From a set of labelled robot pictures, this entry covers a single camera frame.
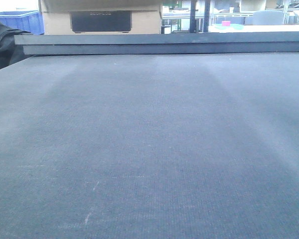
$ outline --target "dark fabric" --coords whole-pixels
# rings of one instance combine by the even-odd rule
[[[2,69],[0,239],[299,239],[299,53]]]
[[[14,43],[14,35],[22,33],[26,31],[12,29],[0,22],[0,69],[26,58],[22,47]]]

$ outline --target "cardboard box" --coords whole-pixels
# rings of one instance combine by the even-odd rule
[[[128,32],[93,31],[79,32],[72,30],[71,12],[79,11],[131,11],[132,26]],[[46,35],[77,35],[77,34],[160,34],[161,10],[159,3],[131,5],[131,0],[40,0],[40,11],[43,15]]]

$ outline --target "metal pole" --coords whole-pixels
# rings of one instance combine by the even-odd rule
[[[288,15],[288,8],[289,8],[290,0],[284,0],[284,24],[287,23],[287,15]]]
[[[205,13],[204,13],[203,32],[208,32],[209,16],[210,16],[210,0],[205,0]]]
[[[197,0],[191,0],[190,25],[189,25],[190,33],[196,33],[196,3],[197,3]]]

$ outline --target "gray metal bar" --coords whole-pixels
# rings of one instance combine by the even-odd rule
[[[190,33],[196,33],[196,3],[197,0],[191,0],[190,5],[190,26],[189,26],[189,32]]]
[[[299,42],[249,42],[152,45],[40,45],[24,46],[26,55],[193,54],[299,52]]]
[[[205,14],[204,14],[205,17],[204,17],[203,32],[208,32],[209,15],[210,15],[210,0],[205,0]]]
[[[157,35],[16,35],[17,45],[143,45],[233,42],[297,42],[299,32],[243,32]]]

